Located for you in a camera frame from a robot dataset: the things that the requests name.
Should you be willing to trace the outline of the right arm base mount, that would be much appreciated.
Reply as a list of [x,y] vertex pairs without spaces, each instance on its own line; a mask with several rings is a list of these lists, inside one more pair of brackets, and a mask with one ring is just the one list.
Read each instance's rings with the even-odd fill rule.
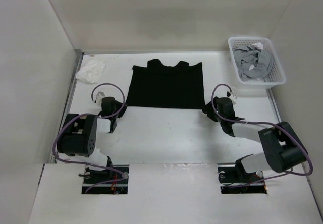
[[218,166],[218,180],[222,194],[266,194],[263,172],[246,173],[234,164]]

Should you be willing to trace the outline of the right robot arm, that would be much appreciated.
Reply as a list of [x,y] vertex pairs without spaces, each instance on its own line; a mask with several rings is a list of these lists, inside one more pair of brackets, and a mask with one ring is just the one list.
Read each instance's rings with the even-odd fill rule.
[[287,122],[248,122],[236,116],[233,102],[227,97],[215,97],[202,112],[218,122],[227,135],[261,144],[262,153],[251,154],[235,162],[234,175],[239,181],[247,181],[257,171],[289,173],[293,167],[310,162],[307,150]]

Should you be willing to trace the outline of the black tank top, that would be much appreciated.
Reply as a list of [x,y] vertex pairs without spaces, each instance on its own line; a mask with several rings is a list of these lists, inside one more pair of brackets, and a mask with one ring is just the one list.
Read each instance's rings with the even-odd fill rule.
[[159,59],[146,67],[133,66],[126,100],[128,106],[202,109],[205,106],[202,62],[179,61],[165,66]]

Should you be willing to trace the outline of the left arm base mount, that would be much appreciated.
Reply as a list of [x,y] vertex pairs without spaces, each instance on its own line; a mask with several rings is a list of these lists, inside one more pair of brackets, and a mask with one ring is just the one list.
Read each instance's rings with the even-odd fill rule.
[[119,172],[92,170],[86,168],[78,176],[82,179],[81,194],[85,195],[124,195],[128,194],[129,165],[115,165]]

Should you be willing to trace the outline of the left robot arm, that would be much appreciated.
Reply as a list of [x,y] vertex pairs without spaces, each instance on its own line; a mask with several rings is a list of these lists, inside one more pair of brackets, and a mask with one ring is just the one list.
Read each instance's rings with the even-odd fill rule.
[[117,127],[117,119],[121,118],[127,105],[114,97],[105,96],[99,92],[94,102],[101,107],[97,116],[79,117],[73,123],[67,123],[78,114],[68,114],[64,122],[66,127],[57,141],[57,151],[65,161],[89,163],[91,170],[96,170],[96,177],[102,183],[108,183],[113,178],[111,159],[101,153],[96,147],[96,137],[111,134]]

